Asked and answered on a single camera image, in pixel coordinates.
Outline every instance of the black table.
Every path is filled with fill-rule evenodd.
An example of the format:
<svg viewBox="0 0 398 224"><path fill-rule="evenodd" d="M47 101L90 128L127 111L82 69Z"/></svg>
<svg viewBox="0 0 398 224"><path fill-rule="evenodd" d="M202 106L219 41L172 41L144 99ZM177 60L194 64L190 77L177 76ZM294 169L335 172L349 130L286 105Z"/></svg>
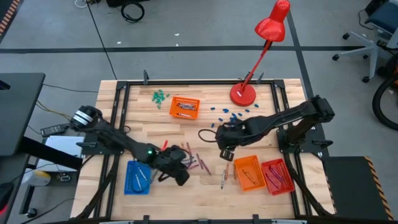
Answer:
<svg viewBox="0 0 398 224"><path fill-rule="evenodd" d="M9 217L30 155L76 170L81 165L80 158L24 137L44 78L43 73L0 73L0 80L11 86L0 90L0 184L20 176L13 182L14 190L0 223L6 223Z"/></svg>

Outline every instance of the red desk lamp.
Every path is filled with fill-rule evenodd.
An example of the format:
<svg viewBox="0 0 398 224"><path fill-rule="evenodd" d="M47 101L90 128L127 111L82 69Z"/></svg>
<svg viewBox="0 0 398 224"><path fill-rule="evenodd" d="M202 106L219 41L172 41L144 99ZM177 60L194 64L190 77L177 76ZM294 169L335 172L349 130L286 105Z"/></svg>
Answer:
<svg viewBox="0 0 398 224"><path fill-rule="evenodd" d="M256 91L251 85L249 85L249 82L253 77L254 71L260 64L267 50L271 47L272 43L282 42L285 39L284 19L289 12L289 9L290 3L288 0L278 0L275 3L270 16L258 23L254 29L260 37L266 40L266 43L264 44L264 50L262 50L259 60L254 65L244 82L238 83L232 87L229 95L234 104L238 106L249 106L256 99Z"/></svg>

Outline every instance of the floor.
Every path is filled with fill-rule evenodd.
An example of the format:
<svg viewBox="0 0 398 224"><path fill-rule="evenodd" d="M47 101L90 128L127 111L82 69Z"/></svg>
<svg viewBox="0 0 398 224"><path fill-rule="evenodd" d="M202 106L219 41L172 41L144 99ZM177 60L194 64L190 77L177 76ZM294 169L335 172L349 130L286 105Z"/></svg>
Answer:
<svg viewBox="0 0 398 224"><path fill-rule="evenodd" d="M43 72L45 83L76 90L95 91L100 80L113 79L88 8L77 8L73 2L25 0L0 43L1 72ZM360 56L331 59L336 50L357 46L354 40L341 38L345 32L373 36L358 25L357 13L368 2L291 0L286 38L273 45L256 75L301 78L307 95L327 98L336 113L332 122L323 125L326 138L335 142L330 154L371 157L392 213L398 214L398 171L393 168L398 138L395 131L378 123L371 110L382 79L361 82L369 61ZM143 69L152 79L245 76L264 44L253 28L268 15L274 1L150 0L142 5L145 17L136 24L125 22L106 1L91 5L119 79L142 79ZM39 100L53 110L73 114L81 105L94 105L96 95L44 86ZM38 130L60 123L65 123L63 117L36 108L30 126ZM41 140L29 129L26 136ZM37 189L31 205L39 213L46 211L72 198L74 190L73 186ZM21 197L10 223L27 220L17 214ZM72 202L65 202L31 223L66 220L71 207Z"/></svg>

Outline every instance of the wooden tabletop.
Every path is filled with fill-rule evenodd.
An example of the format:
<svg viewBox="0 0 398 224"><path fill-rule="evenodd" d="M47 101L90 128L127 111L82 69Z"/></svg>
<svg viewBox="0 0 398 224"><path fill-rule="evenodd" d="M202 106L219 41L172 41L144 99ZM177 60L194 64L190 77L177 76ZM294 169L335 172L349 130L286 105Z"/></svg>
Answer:
<svg viewBox="0 0 398 224"><path fill-rule="evenodd" d="M291 107L305 100L299 79L286 79L285 85ZM115 86L116 81L102 81L98 92L96 107L103 112L107 120L110 120L112 112ZM181 143L186 145L186 142L189 142L192 150L199 153L212 175L197 167L189 171L190 178L184 186L178 186L173 179L163 182L155 180L150 187L149 195L124 195L127 162L132 160L131 154L125 151L119 162L111 219L142 220L144 215L150 215L151 220L250 219L253 214L259 214L260 218L293 218L290 194L272 196L266 188L243 192L239 181L233 179L233 166L229 166L229 177L221 190L221 176L226 169L226 161L219 157L220 150L216 143L203 142L198 137L198 131L211 128L212 123L215 123L213 129L216 130L217 125L221 124L218 118L229 119L231 115L223 113L223 108L229 109L230 112L242 113L242 119L274 114L270 86L254 85L254 88L259 108L249 106L251 111L247 113L244 111L245 108L232 104L229 99L231 85L132 86L126 116L126 125L131 128L128 135L136 141L150 142L159 147L162 147L165 140L169 141L169 146ZM160 110L152 102L152 95L159 89L164 93L170 93ZM169 115L172 97L177 95L201 101L198 119L192 121ZM119 105L122 105L123 96L122 92ZM119 124L121 106L118 112L116 124ZM282 158L275 130L259 142L237 147L234 158L251 155L257 155L260 163ZM301 159L308 188L326 210L334 213L321 160L312 154L302 154ZM95 156L82 168L71 217L78 215L96 192L102 161L103 156ZM303 200L297 185L296 189L300 211L304 214ZM106 192L101 207L103 215L107 197Z"/></svg>

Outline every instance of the blue office chair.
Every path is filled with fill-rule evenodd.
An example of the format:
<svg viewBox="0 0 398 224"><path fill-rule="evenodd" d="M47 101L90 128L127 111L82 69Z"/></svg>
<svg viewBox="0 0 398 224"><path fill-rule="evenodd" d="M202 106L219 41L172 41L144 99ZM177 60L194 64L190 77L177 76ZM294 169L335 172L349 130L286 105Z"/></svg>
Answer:
<svg viewBox="0 0 398 224"><path fill-rule="evenodd" d="M396 2L386 2L379 9L376 10L365 21L365 24L372 24L377 32L376 43L373 40L368 40L365 36L359 35L355 32L346 33L343 39L348 39L350 35L356 37L365 47L347 52L338 53L333 56L333 60L338 60L340 56L363 54L363 58L367 59L370 55L370 73L365 76L362 82L367 83L374 77L377 67L378 56L389 58L391 55L385 51L380 50L382 45L387 48L396 49L398 47L398 4Z"/></svg>

